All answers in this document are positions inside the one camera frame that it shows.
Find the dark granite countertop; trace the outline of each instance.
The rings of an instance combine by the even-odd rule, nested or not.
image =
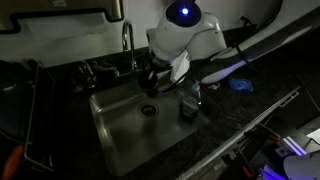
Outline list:
[[[138,50],[136,54],[144,51],[145,49]],[[95,60],[121,57],[122,54],[115,54]],[[232,90],[228,85],[228,77],[221,81],[221,87],[217,91],[204,89],[203,91],[217,104],[218,108],[213,109],[219,114],[216,119],[123,177],[113,177],[108,173],[88,98],[95,92],[134,81],[137,79],[137,74],[117,79],[112,78],[110,74],[100,74],[96,88],[71,93],[67,80],[75,71],[75,64],[50,68],[57,80],[53,155],[56,172],[52,177],[54,179],[174,179],[298,87],[301,81],[298,81],[297,77],[301,77],[304,81],[315,73],[309,69],[306,75],[306,68],[309,66],[300,66],[300,71],[293,70],[283,59],[274,54],[252,64],[260,73],[243,67],[229,77],[250,79],[254,87],[253,92]]]

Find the backsplash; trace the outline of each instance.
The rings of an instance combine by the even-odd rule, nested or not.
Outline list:
[[[123,0],[125,17],[134,28],[135,47],[148,46],[146,30],[154,28],[172,0]],[[261,25],[274,15],[280,0],[197,0],[217,16],[222,30],[242,26],[240,16]],[[0,34],[0,59],[41,60],[45,66],[104,56],[122,51],[123,22],[109,23],[101,14],[19,20],[18,34]]]

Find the blue light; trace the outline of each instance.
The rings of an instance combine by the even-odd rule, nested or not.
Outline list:
[[[183,8],[182,9],[182,14],[188,15],[189,14],[189,10],[187,8]]]

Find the stainless steel sink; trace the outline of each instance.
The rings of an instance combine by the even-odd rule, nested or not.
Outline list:
[[[211,122],[209,117],[215,104],[205,95],[202,106],[210,108],[201,108],[193,122],[179,117],[184,89],[179,87],[150,99],[135,81],[90,97],[111,174],[125,175]]]

